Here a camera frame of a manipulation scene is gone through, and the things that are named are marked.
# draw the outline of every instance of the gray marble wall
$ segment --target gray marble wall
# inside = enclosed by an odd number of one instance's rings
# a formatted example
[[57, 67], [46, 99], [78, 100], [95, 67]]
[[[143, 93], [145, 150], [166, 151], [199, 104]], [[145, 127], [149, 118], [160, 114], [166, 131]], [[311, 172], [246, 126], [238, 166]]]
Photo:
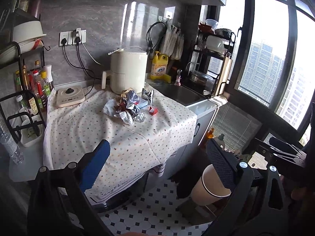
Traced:
[[[186, 5], [177, 0], [43, 0], [41, 23], [43, 38], [46, 46], [51, 50], [45, 52], [46, 64], [52, 64], [55, 85], [89, 79], [83, 70], [71, 67], [59, 47], [59, 33], [72, 31], [80, 27], [86, 30], [86, 48], [90, 54], [103, 66], [96, 64], [83, 46], [80, 54], [87, 68], [93, 70], [97, 77], [101, 77], [103, 70], [110, 68], [108, 52], [117, 47], [141, 46], [147, 50], [145, 39], [148, 28], [164, 16], [166, 10], [173, 12], [171, 23], [184, 26]], [[162, 24], [152, 29], [151, 37], [155, 43], [163, 29]], [[74, 45], [66, 46], [69, 60], [80, 66]], [[29, 69], [39, 56], [34, 55], [26, 59]], [[14, 72], [17, 64], [0, 69], [0, 97], [14, 92]], [[147, 72], [151, 70], [148, 61]], [[12, 114], [12, 101], [2, 103], [4, 110]]]

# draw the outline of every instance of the tablecloth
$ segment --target tablecloth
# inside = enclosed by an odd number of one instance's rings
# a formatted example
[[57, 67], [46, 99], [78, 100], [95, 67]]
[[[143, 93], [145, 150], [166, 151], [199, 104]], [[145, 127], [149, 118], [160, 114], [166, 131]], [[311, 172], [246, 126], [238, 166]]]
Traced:
[[[146, 84], [145, 89], [152, 87]], [[81, 104], [58, 109], [56, 91], [48, 99], [44, 165], [50, 170], [78, 162], [102, 139], [111, 145], [111, 154], [93, 187], [85, 191], [91, 204], [107, 201], [193, 140], [196, 115], [183, 105], [154, 90], [153, 105], [158, 113], [151, 116], [146, 106], [141, 109], [145, 122], [127, 125], [102, 112], [105, 103], [117, 96], [109, 87], [102, 90], [96, 85]]]

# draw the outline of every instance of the tiled floor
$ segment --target tiled floor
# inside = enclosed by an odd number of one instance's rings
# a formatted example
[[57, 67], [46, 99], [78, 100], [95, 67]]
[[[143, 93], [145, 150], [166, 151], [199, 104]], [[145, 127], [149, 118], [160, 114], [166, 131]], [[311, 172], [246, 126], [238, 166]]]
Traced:
[[144, 193], [135, 202], [101, 217], [115, 234], [142, 232], [148, 235], [200, 236], [208, 224], [192, 226], [177, 207], [176, 185], [170, 180]]

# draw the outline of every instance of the plastic water bottle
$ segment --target plastic water bottle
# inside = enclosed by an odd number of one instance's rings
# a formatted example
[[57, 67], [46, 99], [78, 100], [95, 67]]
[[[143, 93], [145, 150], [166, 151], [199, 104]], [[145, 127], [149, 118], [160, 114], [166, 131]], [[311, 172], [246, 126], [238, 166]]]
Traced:
[[18, 165], [24, 161], [24, 156], [10, 134], [4, 119], [0, 116], [0, 143], [7, 150], [11, 159]]

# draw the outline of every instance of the yellow bottle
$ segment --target yellow bottle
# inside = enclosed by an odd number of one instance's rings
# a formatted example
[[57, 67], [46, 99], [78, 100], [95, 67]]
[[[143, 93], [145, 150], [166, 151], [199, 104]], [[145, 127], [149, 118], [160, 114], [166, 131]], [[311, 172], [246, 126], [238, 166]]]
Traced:
[[163, 54], [159, 54], [159, 52], [155, 52], [153, 60], [152, 60], [152, 67], [151, 67], [151, 74], [150, 78], [154, 79], [162, 79], [166, 73], [167, 63], [169, 61], [168, 56]]

